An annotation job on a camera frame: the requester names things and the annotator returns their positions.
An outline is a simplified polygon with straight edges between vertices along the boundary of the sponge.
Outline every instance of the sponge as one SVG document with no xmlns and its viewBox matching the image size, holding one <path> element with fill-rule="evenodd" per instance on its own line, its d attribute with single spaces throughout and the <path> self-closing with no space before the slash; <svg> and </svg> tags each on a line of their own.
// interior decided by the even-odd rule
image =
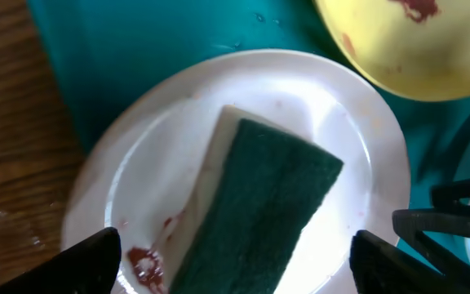
<svg viewBox="0 0 470 294">
<path fill-rule="evenodd" d="M 170 293 L 273 293 L 342 166 L 296 136 L 242 119 Z"/>
</svg>

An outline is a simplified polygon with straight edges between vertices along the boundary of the wood grain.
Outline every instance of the wood grain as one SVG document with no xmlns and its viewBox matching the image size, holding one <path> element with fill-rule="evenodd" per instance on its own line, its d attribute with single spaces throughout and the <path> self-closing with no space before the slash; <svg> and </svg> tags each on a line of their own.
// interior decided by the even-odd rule
<svg viewBox="0 0 470 294">
<path fill-rule="evenodd" d="M 0 0 L 0 283 L 59 251 L 82 159 L 25 0 Z"/>
</svg>

